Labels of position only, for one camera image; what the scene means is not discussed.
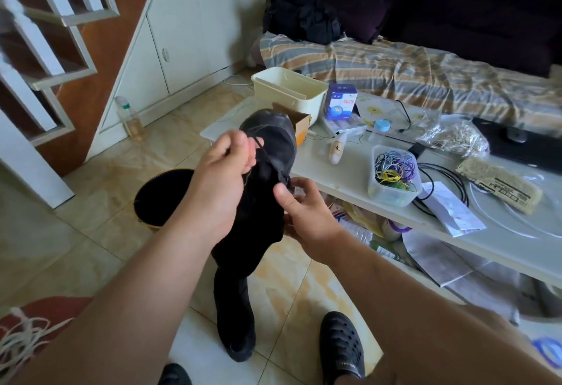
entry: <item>hand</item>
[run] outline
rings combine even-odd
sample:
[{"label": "hand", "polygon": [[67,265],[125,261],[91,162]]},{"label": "hand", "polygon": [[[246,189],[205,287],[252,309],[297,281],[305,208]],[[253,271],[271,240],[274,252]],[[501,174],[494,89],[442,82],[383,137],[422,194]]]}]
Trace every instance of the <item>hand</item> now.
[{"label": "hand", "polygon": [[293,196],[282,183],[273,187],[277,203],[287,211],[285,234],[298,240],[314,261],[327,264],[330,248],[346,231],[334,219],[312,180],[293,178],[291,185],[301,187],[306,195]]},{"label": "hand", "polygon": [[256,148],[242,131],[222,134],[201,158],[172,221],[188,222],[195,237],[211,247],[217,244],[232,229],[244,190],[242,175],[256,165]]}]

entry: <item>blue and white box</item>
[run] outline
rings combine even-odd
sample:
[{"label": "blue and white box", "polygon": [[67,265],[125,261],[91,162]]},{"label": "blue and white box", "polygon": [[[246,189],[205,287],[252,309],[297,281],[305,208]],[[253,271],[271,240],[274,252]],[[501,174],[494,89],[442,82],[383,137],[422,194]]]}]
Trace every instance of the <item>blue and white box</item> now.
[{"label": "blue and white box", "polygon": [[357,90],[353,85],[342,85],[331,83],[328,85],[326,102],[324,103],[324,113],[328,120],[349,120]]}]

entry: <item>plastic bag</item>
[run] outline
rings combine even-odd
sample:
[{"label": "plastic bag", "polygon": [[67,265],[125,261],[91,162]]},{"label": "plastic bag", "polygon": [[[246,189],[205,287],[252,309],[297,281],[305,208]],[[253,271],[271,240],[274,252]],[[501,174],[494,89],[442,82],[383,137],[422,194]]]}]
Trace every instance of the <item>plastic bag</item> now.
[{"label": "plastic bag", "polygon": [[418,141],[462,157],[486,157],[490,153],[485,136],[471,119],[461,115],[441,117],[439,123],[419,137]]}]

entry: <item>blue bottle cap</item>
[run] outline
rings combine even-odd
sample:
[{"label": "blue bottle cap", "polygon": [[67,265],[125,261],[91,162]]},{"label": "blue bottle cap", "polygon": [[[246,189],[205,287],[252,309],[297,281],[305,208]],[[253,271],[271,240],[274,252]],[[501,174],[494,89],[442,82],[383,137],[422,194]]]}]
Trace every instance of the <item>blue bottle cap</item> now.
[{"label": "blue bottle cap", "polygon": [[390,129],[390,122],[386,119],[376,120],[374,128],[377,132],[386,132]]}]

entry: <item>black sandal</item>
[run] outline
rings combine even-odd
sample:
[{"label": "black sandal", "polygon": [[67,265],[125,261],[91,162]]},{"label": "black sandal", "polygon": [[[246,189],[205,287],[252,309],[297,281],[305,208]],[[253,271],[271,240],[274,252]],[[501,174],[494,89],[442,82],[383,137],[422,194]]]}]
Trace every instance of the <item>black sandal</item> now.
[{"label": "black sandal", "polygon": [[186,370],[177,363],[166,364],[158,385],[192,385]]},{"label": "black sandal", "polygon": [[341,375],[365,377],[365,360],[361,339],[351,320],[332,311],[320,325],[320,362],[324,385],[333,385]]}]

